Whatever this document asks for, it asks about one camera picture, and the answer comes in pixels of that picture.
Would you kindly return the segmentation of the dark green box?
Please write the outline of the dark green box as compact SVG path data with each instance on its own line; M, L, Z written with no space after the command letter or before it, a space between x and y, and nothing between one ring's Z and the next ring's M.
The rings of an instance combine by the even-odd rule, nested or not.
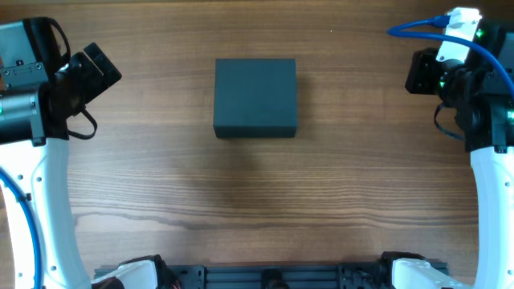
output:
M293 138L298 129L294 59L217 59L215 136Z

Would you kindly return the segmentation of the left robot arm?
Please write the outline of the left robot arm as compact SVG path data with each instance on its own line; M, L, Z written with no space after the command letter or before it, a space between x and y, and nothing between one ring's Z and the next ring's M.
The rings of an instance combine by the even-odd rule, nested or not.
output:
M121 78L96 44L72 53L47 17L1 26L1 190L17 288L162 288L157 256L91 279L81 260L67 187L68 118Z

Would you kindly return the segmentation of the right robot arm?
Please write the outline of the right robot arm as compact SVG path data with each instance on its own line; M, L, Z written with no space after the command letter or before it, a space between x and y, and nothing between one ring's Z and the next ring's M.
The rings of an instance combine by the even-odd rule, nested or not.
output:
M513 286L513 25L439 15L388 30L440 48L414 53L406 90L437 95L453 108L470 155L478 195L479 257L475 288Z

